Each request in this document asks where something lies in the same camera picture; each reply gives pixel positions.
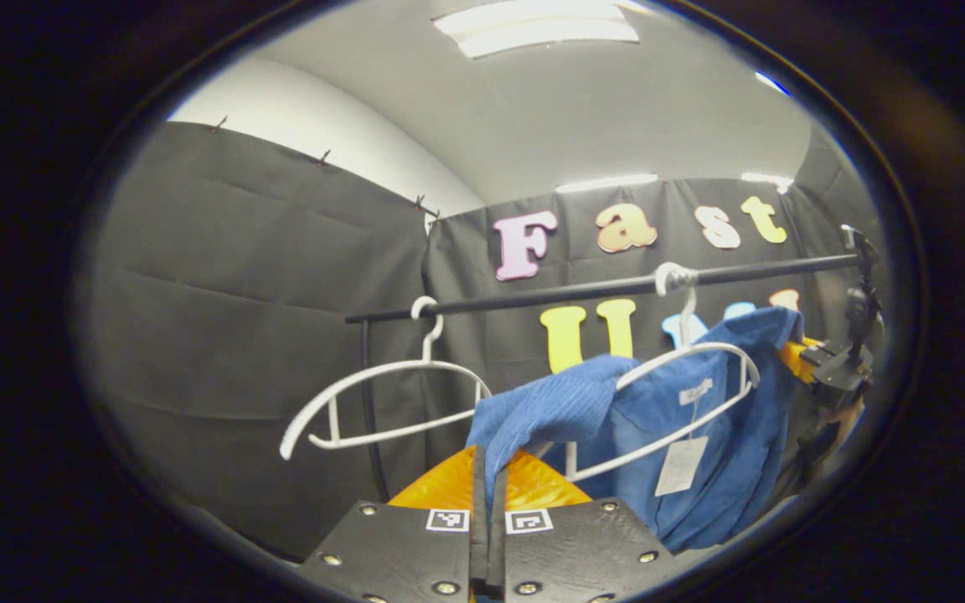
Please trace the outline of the blue corduroy jacket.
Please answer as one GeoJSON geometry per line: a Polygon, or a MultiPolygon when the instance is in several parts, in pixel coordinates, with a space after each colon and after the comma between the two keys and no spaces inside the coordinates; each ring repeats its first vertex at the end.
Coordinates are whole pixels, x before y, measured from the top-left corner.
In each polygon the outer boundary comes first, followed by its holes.
{"type": "Polygon", "coordinates": [[[669,446],[582,480],[619,497],[670,552],[734,538],[766,510],[782,465],[797,390],[780,352],[802,338],[799,312],[766,307],[720,322],[708,351],[671,360],[627,387],[635,358],[598,355],[479,402],[467,446],[482,449],[485,493],[517,451],[573,442],[593,468],[675,434],[669,446]]]}

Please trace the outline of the white clothes hanger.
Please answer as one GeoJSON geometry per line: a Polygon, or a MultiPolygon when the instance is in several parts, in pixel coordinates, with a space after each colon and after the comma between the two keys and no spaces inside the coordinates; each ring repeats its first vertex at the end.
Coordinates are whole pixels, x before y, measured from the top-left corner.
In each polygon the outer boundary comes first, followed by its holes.
{"type": "Polygon", "coordinates": [[[751,356],[748,355],[746,351],[737,346],[732,346],[730,343],[693,343],[692,338],[690,338],[690,325],[692,325],[692,316],[697,306],[697,296],[694,288],[701,282],[700,275],[700,271],[690,270],[689,268],[671,262],[663,263],[655,270],[653,282],[659,297],[664,297],[671,293],[671,291],[686,291],[686,299],[679,319],[679,344],[673,351],[660,354],[656,356],[656,358],[647,360],[646,363],[641,363],[641,365],[628,371],[628,373],[622,374],[621,377],[617,379],[614,389],[617,392],[621,392],[621,390],[627,389],[627,387],[633,383],[646,378],[650,373],[653,373],[654,370],[662,366],[670,365],[672,362],[675,362],[675,360],[716,351],[729,353],[740,360],[738,392],[725,401],[724,404],[719,405],[719,407],[707,413],[707,415],[699,417],[697,416],[697,412],[694,411],[694,420],[673,434],[663,436],[663,438],[646,446],[638,447],[638,449],[633,451],[629,451],[629,453],[625,455],[617,456],[613,458],[612,461],[597,463],[597,465],[590,466],[590,468],[578,468],[577,443],[574,441],[567,442],[565,444],[564,477],[567,478],[568,481],[575,483],[586,478],[600,476],[602,473],[620,468],[620,466],[626,466],[628,463],[638,461],[638,459],[650,455],[655,451],[665,449],[665,447],[681,439],[690,440],[696,429],[709,423],[709,421],[712,421],[715,417],[723,415],[729,408],[734,407],[734,405],[743,400],[751,390],[757,389],[761,382],[761,373],[759,373],[758,367],[755,366],[753,359],[751,359],[751,356]]]}
{"type": "Polygon", "coordinates": [[[477,371],[439,359],[434,355],[437,341],[444,335],[445,319],[439,314],[434,317],[429,331],[422,336],[416,358],[392,360],[379,365],[357,368],[329,380],[315,390],[288,421],[276,444],[276,454],[280,461],[290,461],[299,447],[306,441],[318,450],[340,451],[377,446],[388,441],[405,439],[407,436],[425,434],[439,427],[449,426],[458,421],[471,419],[479,405],[493,397],[493,389],[477,371]],[[459,375],[470,381],[470,404],[464,410],[442,415],[436,419],[417,421],[407,426],[379,429],[364,435],[345,435],[340,423],[340,398],[353,389],[361,390],[387,375],[405,373],[445,373],[459,375]]]}

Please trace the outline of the black clothes rack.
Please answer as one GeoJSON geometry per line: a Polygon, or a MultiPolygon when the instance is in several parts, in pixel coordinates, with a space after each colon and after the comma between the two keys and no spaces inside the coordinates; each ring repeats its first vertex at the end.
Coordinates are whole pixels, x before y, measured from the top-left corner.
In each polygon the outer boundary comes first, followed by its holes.
{"type": "MultiPolygon", "coordinates": [[[[720,268],[709,268],[700,271],[701,282],[694,288],[702,286],[726,285],[726,283],[761,280],[767,277],[804,274],[804,272],[820,272],[842,270],[854,267],[859,263],[857,255],[832,255],[813,257],[812,259],[781,260],[781,262],[766,262],[749,265],[735,265],[720,268]]],[[[464,299],[464,301],[436,302],[426,297],[409,309],[390,310],[390,312],[363,312],[349,314],[345,323],[367,325],[371,323],[418,319],[420,316],[437,317],[439,314],[459,314],[466,312],[492,312],[493,310],[507,310],[521,307],[532,307],[556,302],[573,302],[579,299],[594,299],[609,296],[627,296],[631,294],[646,294],[654,291],[653,282],[655,271],[646,277],[605,280],[590,283],[590,285],[559,286],[537,291],[521,291],[506,297],[485,297],[478,299],[464,299]]]]}

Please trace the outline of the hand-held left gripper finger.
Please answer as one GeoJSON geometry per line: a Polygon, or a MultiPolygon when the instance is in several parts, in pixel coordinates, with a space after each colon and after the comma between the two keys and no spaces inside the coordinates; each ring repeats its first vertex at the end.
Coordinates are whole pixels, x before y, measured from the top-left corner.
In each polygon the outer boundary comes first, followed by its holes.
{"type": "Polygon", "coordinates": [[[523,451],[498,474],[487,545],[487,593],[494,599],[624,603],[680,570],[619,497],[587,497],[523,451]]]}
{"type": "Polygon", "coordinates": [[[475,603],[488,553],[475,447],[387,503],[360,500],[297,569],[340,603],[475,603]]]}

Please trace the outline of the black backdrop cloth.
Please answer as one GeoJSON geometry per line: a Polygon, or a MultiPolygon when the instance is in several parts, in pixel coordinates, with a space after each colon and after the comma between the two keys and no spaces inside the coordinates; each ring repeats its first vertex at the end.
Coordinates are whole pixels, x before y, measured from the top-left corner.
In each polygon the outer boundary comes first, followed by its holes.
{"type": "Polygon", "coordinates": [[[363,447],[278,444],[319,390],[359,369],[349,314],[693,268],[878,250],[862,179],[815,132],[794,184],[669,180],[544,192],[444,218],[300,152],[195,123],[158,126],[93,248],[85,335],[96,403],[186,503],[298,561],[359,499],[363,447]]]}

